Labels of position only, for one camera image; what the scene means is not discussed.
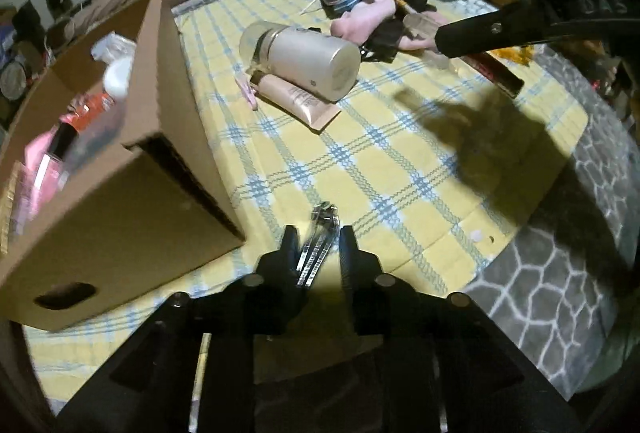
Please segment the brown cardboard box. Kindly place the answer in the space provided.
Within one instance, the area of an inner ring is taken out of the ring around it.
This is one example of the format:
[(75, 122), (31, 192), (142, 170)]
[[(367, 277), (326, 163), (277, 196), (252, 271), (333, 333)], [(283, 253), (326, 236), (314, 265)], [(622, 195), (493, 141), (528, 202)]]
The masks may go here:
[(1, 262), (1, 315), (22, 325), (66, 328), (244, 241), (164, 0), (139, 0), (58, 58), (11, 125), (2, 176), (74, 97), (100, 88), (104, 66), (90, 50), (112, 32), (137, 44), (122, 128), (43, 205)]

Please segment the dark red lipstick tube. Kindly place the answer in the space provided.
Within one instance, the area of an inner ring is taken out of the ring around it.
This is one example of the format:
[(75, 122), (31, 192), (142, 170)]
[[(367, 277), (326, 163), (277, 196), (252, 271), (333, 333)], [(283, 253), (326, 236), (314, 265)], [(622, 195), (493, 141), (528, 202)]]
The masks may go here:
[(509, 98), (515, 99), (521, 93), (524, 81), (488, 52), (462, 56), (461, 60), (498, 86)]

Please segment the yellow plaid cloth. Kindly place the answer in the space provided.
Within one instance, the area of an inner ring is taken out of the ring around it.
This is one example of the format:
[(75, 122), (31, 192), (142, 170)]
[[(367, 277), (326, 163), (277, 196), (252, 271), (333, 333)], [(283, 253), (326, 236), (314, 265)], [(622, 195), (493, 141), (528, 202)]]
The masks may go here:
[(124, 306), (55, 332), (26, 332), (54, 407), (66, 403), (169, 294), (204, 297), (249, 273), (286, 225), (331, 201), (359, 242), (420, 289), (464, 287), (506, 247), (558, 177), (587, 126), (579, 102), (529, 64), (510, 100), (463, 62), (366, 63), (341, 113), (311, 130), (281, 110), (250, 110), (236, 87), (242, 29), (293, 23), (306, 0), (214, 0), (170, 25), (207, 136), (246, 234), (244, 245)]

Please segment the grey stone pattern mat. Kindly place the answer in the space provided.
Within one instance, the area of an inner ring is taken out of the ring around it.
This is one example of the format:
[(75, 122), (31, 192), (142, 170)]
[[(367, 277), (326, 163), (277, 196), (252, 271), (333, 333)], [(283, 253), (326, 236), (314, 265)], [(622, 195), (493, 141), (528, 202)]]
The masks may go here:
[[(174, 16), (214, 0), (191, 0)], [(322, 11), (294, 26), (326, 29)], [(615, 113), (565, 59), (535, 60), (585, 110), (588, 122), (524, 225), (464, 287), (563, 395), (600, 354), (617, 314), (639, 230), (639, 151)]]

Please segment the beige cosmetic tube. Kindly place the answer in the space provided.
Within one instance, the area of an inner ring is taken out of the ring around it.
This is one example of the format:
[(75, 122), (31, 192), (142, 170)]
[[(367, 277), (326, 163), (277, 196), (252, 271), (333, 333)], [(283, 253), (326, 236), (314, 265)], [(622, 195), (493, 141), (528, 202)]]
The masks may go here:
[(322, 132), (341, 113), (336, 104), (330, 104), (277, 75), (255, 72), (250, 76), (250, 86), (259, 98), (293, 115), (316, 133)]

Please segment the pink hair clip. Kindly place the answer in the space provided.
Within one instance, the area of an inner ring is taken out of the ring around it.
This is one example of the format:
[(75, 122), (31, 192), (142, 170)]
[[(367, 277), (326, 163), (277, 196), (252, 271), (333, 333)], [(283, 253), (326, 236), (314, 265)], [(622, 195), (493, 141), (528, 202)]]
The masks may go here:
[(242, 72), (234, 77), (235, 84), (239, 87), (239, 90), (242, 93), (243, 98), (250, 106), (250, 110), (257, 111), (258, 110), (258, 102), (255, 95), (255, 89), (250, 83), (250, 79), (248, 76)]

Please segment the pink soft toy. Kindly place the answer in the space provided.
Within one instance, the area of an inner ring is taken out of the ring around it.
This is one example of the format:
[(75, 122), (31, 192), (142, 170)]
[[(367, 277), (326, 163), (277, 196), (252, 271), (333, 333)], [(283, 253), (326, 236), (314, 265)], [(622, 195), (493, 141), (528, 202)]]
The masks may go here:
[[(332, 36), (361, 46), (384, 21), (393, 18), (396, 9), (396, 0), (360, 2), (351, 11), (344, 12), (340, 18), (332, 21), (330, 33)], [(401, 35), (395, 47), (402, 52), (417, 52), (418, 50), (437, 52), (437, 45), (433, 37)]]

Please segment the silver cylindrical jar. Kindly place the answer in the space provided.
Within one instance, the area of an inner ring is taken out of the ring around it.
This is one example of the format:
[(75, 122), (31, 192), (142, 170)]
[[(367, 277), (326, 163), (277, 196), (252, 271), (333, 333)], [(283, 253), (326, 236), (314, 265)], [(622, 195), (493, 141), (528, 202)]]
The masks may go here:
[(278, 76), (329, 102), (355, 86), (361, 63), (360, 48), (352, 42), (269, 21), (244, 30), (239, 53), (247, 70)]

